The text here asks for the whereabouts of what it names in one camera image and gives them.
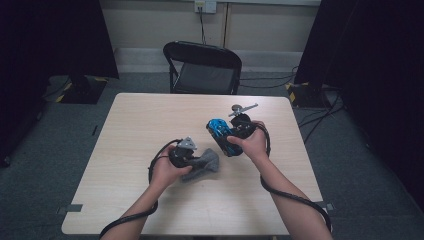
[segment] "wooden table top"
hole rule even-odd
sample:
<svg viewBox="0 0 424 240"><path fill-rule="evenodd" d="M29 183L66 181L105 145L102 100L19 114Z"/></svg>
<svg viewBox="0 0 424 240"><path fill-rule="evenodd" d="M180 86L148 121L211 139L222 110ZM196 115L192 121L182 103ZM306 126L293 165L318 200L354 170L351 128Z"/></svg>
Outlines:
<svg viewBox="0 0 424 240"><path fill-rule="evenodd" d="M246 112L265 122L271 138L270 158L312 201L322 196L287 98L189 94L121 93L104 127L68 212L65 234L98 235L119 218L148 186L148 166L169 141L190 136L200 156L207 148L220 157L218 173L188 183L177 181L159 199L159 208L142 234L286 235L259 172L242 154L226 157L206 130L213 118L227 122L231 106L258 107Z"/></svg>

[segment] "chair seat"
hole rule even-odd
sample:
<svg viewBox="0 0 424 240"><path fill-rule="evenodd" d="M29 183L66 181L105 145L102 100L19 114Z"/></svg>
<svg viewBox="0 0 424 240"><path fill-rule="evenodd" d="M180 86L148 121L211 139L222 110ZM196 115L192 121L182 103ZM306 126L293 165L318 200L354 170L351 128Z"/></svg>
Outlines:
<svg viewBox="0 0 424 240"><path fill-rule="evenodd" d="M174 90L179 93L231 94L236 76L233 69L184 63Z"/></svg>

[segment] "gray cloth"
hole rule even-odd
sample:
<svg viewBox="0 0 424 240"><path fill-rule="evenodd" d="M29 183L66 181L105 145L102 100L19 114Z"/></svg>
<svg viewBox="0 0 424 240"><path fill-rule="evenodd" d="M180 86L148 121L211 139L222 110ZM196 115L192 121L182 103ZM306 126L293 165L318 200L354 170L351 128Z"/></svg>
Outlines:
<svg viewBox="0 0 424 240"><path fill-rule="evenodd" d="M183 183L219 170L219 156L210 148L206 149L199 158L190 161L193 169L188 174L181 176Z"/></svg>

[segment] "person's left hand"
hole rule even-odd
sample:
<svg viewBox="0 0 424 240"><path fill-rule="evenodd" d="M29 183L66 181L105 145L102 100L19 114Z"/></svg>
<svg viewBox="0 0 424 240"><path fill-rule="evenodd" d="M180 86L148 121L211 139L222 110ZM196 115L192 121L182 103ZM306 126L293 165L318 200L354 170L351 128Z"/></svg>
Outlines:
<svg viewBox="0 0 424 240"><path fill-rule="evenodd" d="M156 185L161 188L167 188L174 183L180 176L185 175L191 171L192 166L184 168L175 167L169 160L169 152L175 146L170 145L160 154L155 166L153 167L153 176L151 185Z"/></svg>

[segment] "black chair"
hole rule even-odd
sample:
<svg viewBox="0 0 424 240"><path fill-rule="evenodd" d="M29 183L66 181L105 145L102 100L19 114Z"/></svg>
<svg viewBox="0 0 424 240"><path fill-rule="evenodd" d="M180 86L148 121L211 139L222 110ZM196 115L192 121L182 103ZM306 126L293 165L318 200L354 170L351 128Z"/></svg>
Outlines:
<svg viewBox="0 0 424 240"><path fill-rule="evenodd" d="M166 44L163 53L169 63L171 93L237 94L242 63L234 52L217 46L175 41ZM174 61L183 63L179 72Z"/></svg>

